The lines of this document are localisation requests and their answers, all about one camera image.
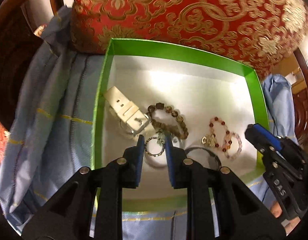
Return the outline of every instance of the black bangle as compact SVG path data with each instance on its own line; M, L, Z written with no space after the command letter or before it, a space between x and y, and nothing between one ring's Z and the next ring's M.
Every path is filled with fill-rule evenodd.
M201 149L201 150L208 152L210 157L213 157L215 159L215 164L216 164L217 167L216 167L216 169L213 169L213 170L219 171L220 168L222 167L222 163L220 161L220 158L214 152L212 152L211 150L206 149L205 147L197 146L197 147L190 147L190 148L185 149L185 153L186 153L186 155L188 155L191 151L198 150L198 149Z

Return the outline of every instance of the red cushion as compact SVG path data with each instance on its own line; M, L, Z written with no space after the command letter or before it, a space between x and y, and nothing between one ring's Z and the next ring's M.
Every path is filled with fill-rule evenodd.
M301 43L303 0L74 0L72 38L105 53L112 37L191 46L253 66L260 78Z

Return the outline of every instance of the blue fabric with yellow stripe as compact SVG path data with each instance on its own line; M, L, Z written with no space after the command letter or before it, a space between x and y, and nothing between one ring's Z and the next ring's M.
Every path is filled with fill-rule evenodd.
M1 206L19 231L81 166L90 165L94 99L104 57L68 48L70 14L71 8L63 7L43 31L45 42L24 79L0 169ZM294 108L288 82L270 75L263 91L269 116L275 120L270 122L271 131L293 137ZM262 177L248 187L260 200L267 192L266 206L273 203L274 197ZM212 210L215 214L213 200ZM123 238L185 240L186 221L186 209L123 212Z

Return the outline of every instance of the finger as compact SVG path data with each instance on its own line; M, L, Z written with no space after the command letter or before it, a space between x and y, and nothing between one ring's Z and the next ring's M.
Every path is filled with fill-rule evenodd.
M297 224L300 222L300 218L296 217L294 219L292 219L284 228L286 231L286 234L289 234L296 226Z
M270 212L273 214L274 217L278 218L282 214L282 209L279 203L276 201L274 205L270 208Z

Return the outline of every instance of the brown beaded bracelet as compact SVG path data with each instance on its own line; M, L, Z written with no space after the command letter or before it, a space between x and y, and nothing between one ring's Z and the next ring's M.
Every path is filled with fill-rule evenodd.
M165 106L163 103L157 103L155 106L150 105L147 108L147 110L148 110L147 115L151 117L151 123L155 129L162 129L162 130L170 132L171 134L173 134L174 136L180 139L187 139L187 137L189 136L189 132L186 127L186 124L184 123L184 118L178 115L178 112L176 110L173 110L171 106ZM165 110L166 113L169 113L171 114L172 117L175 117L176 121L179 123L180 127L183 130L183 134L180 133L177 126L167 125L167 124L158 122L155 119L153 119L152 115L155 112L155 110Z

